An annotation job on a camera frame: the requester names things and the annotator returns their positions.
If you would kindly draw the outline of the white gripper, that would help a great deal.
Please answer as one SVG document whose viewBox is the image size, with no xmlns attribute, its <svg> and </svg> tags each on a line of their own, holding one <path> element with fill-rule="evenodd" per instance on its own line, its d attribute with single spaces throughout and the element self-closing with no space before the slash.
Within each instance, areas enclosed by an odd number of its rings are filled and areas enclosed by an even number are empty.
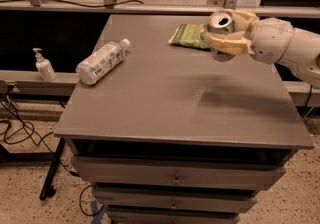
<svg viewBox="0 0 320 224">
<path fill-rule="evenodd" d="M 206 32 L 205 41 L 210 48 L 239 56 L 249 54 L 254 60 L 274 64 L 289 48 L 294 34 L 290 22 L 277 18 L 259 17 L 249 11 L 228 9 L 234 20 L 229 34 Z"/>
</svg>

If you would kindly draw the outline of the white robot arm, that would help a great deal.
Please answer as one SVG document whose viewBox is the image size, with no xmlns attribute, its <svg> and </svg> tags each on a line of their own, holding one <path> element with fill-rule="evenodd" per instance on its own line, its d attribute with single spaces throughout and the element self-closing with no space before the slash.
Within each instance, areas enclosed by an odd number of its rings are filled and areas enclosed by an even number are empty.
<svg viewBox="0 0 320 224">
<path fill-rule="evenodd" d="M 211 14 L 204 40 L 218 61 L 248 54 L 258 62 L 285 66 L 296 78 L 320 87 L 320 35 L 289 21 L 223 9 Z"/>
</svg>

